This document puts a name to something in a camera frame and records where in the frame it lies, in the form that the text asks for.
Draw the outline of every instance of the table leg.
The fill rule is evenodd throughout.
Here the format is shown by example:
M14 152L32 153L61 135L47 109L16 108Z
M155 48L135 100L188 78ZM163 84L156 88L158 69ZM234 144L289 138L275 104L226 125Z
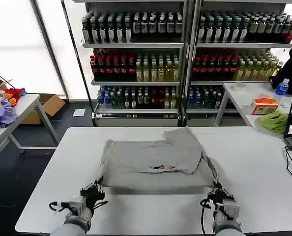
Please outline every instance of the table leg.
M40 119L42 120L43 124L46 126L46 128L48 129L49 133L50 133L50 136L51 138L53 139L54 143L56 145L59 144L59 139L58 139L58 136L57 136L57 133L55 132L55 130L53 129L53 126L51 125L46 113L44 112L42 106L41 106L41 103L38 101L37 102L37 106L36 106L36 111L40 117Z
M223 114L224 114L224 111L225 111L225 108L226 108L226 105L228 103L228 99L229 99L229 93L228 91L226 90L225 91L225 94L223 96L223 100L221 101L221 104L220 104L220 107L219 107L219 111L217 113L217 117L216 117L216 120L215 120L215 123L214 123L214 126L219 126L220 124L220 121L223 117Z

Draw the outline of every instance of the orange box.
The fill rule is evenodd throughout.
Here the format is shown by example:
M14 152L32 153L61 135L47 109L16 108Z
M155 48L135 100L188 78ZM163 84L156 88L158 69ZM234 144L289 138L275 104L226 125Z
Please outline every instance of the orange box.
M272 98L254 98L251 107L252 114L266 115L274 112L278 108L278 103Z

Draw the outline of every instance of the floor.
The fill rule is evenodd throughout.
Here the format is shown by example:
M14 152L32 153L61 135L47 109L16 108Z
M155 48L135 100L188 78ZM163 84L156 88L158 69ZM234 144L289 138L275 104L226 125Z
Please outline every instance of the floor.
M86 108L85 115L83 117L72 117L74 110L79 108ZM90 118L91 109L89 104L78 102L66 104L51 118L51 121L61 138L69 127L92 127ZM14 136L25 146L53 145L50 136L43 126L20 126L15 130ZM15 231L16 222L50 161L53 152L51 150L29 150L19 154L16 147L13 144L9 144L0 154L0 236L20 235ZM253 235L292 236L292 232Z

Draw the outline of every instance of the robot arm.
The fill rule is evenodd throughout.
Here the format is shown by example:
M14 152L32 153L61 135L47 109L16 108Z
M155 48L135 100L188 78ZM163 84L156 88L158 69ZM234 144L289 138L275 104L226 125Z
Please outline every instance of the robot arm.
M51 236L85 236L91 227L91 218L94 210L105 205L107 201L99 202L105 198L105 193L100 184L103 178L96 180L81 190L81 196L73 197L69 202L52 202L49 204L51 210L62 211L69 209L64 224L55 229Z

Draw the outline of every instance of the water bottle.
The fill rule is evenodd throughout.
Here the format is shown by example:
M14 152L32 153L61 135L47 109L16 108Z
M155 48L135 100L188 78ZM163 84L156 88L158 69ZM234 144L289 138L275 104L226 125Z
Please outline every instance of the water bottle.
M281 99L284 97L284 95L288 89L288 82L289 82L289 79L284 79L284 81L278 85L278 87L275 91L275 100L277 102L280 102Z

